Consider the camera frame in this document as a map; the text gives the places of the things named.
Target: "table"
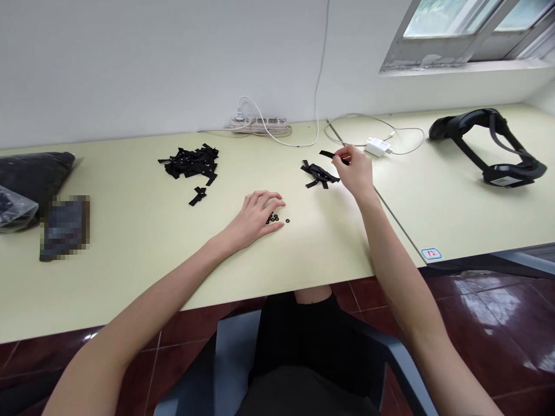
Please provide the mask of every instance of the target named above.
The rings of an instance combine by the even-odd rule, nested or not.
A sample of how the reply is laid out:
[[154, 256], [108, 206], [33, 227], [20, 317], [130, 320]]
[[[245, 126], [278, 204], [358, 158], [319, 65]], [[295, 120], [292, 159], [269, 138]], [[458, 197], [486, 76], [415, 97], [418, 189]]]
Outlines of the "table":
[[[293, 125], [289, 143], [309, 143], [315, 124]], [[207, 178], [175, 180], [157, 159], [207, 143], [220, 150], [218, 178], [191, 207]], [[255, 190], [287, 202], [279, 232], [227, 259], [184, 306], [192, 309], [373, 276], [362, 219], [341, 183], [307, 189], [307, 159], [336, 174], [320, 150], [286, 147], [258, 136], [191, 133], [2, 151], [0, 155], [70, 151], [77, 166], [61, 196], [90, 196], [90, 246], [52, 263], [39, 262], [39, 228], [0, 235], [0, 343], [103, 325], [183, 262], [239, 212]], [[388, 213], [417, 266], [424, 262]]]
[[[374, 159], [376, 190], [412, 243], [423, 256], [430, 248], [442, 255], [428, 263], [555, 241], [555, 117], [522, 104], [495, 108], [523, 146], [547, 165], [536, 183], [512, 189], [486, 184], [481, 170], [452, 140], [426, 140], [410, 154]], [[380, 118], [396, 128], [420, 127], [427, 134], [436, 119], [470, 110]], [[391, 132], [364, 117], [340, 119], [332, 126], [348, 143], [365, 143], [369, 136], [383, 140]], [[402, 131], [389, 142], [393, 151], [403, 153], [420, 138], [418, 132]], [[486, 128], [473, 127], [464, 140], [489, 165], [520, 162], [517, 155], [498, 147]]]

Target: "power strip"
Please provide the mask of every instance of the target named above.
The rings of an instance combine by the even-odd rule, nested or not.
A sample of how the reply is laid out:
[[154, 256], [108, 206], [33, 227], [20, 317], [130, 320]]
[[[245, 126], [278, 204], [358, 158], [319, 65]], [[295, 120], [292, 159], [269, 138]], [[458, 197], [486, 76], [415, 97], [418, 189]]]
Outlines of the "power strip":
[[[289, 123], [286, 118], [268, 117], [264, 118], [264, 123], [268, 131], [272, 134], [289, 133]], [[231, 119], [230, 127], [239, 128], [245, 126], [244, 129], [237, 130], [237, 133], [268, 133], [262, 124], [261, 118], [245, 117], [244, 120], [237, 120], [235, 117]]]

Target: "black chair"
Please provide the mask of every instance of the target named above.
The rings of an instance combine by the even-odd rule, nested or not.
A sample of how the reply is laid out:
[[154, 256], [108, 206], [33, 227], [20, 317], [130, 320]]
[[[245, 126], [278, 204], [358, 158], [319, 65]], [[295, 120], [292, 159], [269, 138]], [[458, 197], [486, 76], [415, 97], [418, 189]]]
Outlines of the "black chair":
[[[154, 410], [154, 416], [233, 416], [248, 390], [254, 361], [261, 311], [225, 318], [181, 379]], [[415, 416], [435, 416], [420, 373], [409, 353], [396, 338], [379, 332], [346, 312], [345, 323], [365, 335], [376, 359], [375, 381], [368, 397], [382, 409], [386, 364], [389, 364]]]

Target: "hand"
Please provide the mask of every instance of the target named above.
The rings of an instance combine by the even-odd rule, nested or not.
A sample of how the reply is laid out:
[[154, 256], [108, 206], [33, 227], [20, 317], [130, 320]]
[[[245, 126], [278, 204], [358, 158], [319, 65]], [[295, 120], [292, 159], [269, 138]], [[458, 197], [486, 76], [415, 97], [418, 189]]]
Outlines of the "hand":
[[[344, 165], [341, 159], [350, 161]], [[343, 185], [353, 194], [358, 203], [377, 200], [372, 182], [372, 159], [352, 144], [340, 148], [335, 152], [332, 160]]]
[[232, 252], [242, 250], [260, 237], [277, 231], [285, 225], [282, 222], [266, 225], [270, 214], [276, 208], [285, 205], [282, 196], [277, 192], [256, 191], [247, 195], [241, 212], [218, 234], [218, 237]]

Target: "sticker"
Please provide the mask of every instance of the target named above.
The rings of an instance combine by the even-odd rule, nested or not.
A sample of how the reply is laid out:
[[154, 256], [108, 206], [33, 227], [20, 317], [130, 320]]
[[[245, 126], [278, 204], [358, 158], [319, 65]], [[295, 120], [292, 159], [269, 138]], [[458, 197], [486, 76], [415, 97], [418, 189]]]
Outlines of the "sticker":
[[510, 176], [504, 176], [502, 178], [495, 179], [495, 180], [491, 181], [491, 183], [493, 183], [495, 185], [499, 185], [499, 186], [512, 185], [513, 183], [517, 183], [517, 182], [522, 182], [522, 179], [515, 179], [515, 178], [510, 177]]
[[426, 260], [437, 260], [443, 258], [437, 248], [425, 248], [423, 250], [420, 250], [420, 252]]

